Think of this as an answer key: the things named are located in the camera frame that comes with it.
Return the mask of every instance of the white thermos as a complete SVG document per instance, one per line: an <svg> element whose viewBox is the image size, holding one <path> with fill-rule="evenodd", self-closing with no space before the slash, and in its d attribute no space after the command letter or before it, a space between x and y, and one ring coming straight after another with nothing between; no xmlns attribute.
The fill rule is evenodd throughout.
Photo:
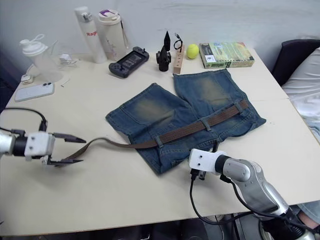
<svg viewBox="0 0 320 240"><path fill-rule="evenodd" d="M93 60L97 64L104 63L107 61L106 54L99 40L96 24L88 10L88 7L77 7L74 9L74 12L79 22L84 39L91 50Z"/></svg>
<svg viewBox="0 0 320 240"><path fill-rule="evenodd" d="M50 82L57 82L63 78L56 63L52 60L48 46L38 41L45 37L44 34L37 35L33 40L21 40L20 46L25 56L29 57L44 78Z"/></svg>
<svg viewBox="0 0 320 240"><path fill-rule="evenodd" d="M121 17L112 9L102 10L98 16L102 25L102 43L106 56L110 60L118 61L127 54Z"/></svg>

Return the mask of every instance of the brown belt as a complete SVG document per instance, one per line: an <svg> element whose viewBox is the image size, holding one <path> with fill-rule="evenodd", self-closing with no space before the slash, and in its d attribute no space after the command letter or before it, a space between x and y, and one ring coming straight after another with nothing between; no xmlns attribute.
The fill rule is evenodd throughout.
<svg viewBox="0 0 320 240"><path fill-rule="evenodd" d="M246 100L240 101L238 103L238 105L242 109L246 109L249 106ZM238 107L233 105L233 106L227 108L226 110L222 111L220 114L207 118L206 121L207 121L208 125L210 127L212 127L214 125L222 123L223 121L225 121L229 118L232 118L234 115L237 115L238 113L240 113L240 110L238 109ZM201 130L204 130L206 128L207 127L201 121L197 121L197 122L192 123L190 125L187 125L187 126L178 128L176 130L167 132L163 135L160 135L159 140L162 144L166 144L168 142L183 138L183 137L188 136L190 134L194 134L194 133L199 132ZM115 145L117 147L128 148L128 149L149 149L149 148L154 148L154 147L158 146L158 143L155 139L145 141L142 143L136 143L136 144L122 144L122 143L111 141L110 139L108 139L106 137L98 137L98 138L95 138L95 139L91 140L90 142L88 142L85 146L80 148L74 154L66 157L65 160L66 159L75 159L75 158L79 157L81 154L83 154L88 149L88 147L90 146L91 143L93 143L97 140L104 140L104 141L108 142L109 144Z"/></svg>

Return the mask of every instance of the yellow ball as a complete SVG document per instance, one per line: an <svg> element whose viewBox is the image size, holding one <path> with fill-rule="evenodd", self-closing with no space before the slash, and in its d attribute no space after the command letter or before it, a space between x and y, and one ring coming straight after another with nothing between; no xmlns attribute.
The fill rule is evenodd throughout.
<svg viewBox="0 0 320 240"><path fill-rule="evenodd" d="M195 59L199 53L199 47L196 44L190 44L186 49L186 55L190 59Z"/></svg>

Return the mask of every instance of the black cone figurine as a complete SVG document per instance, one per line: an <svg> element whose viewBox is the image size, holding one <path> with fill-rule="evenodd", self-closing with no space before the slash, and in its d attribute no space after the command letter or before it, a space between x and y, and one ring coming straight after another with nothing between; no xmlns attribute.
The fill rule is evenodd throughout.
<svg viewBox="0 0 320 240"><path fill-rule="evenodd" d="M166 72L169 69L169 63L171 63L170 55L170 37L168 31L166 31L163 47L161 51L158 51L156 54L156 62L159 64L159 70Z"/></svg>

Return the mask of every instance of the box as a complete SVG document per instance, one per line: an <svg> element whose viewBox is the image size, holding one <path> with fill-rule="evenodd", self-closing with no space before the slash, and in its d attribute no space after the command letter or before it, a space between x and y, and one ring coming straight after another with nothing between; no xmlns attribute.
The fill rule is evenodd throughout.
<svg viewBox="0 0 320 240"><path fill-rule="evenodd" d="M200 43L205 69L251 67L255 60L243 42Z"/></svg>

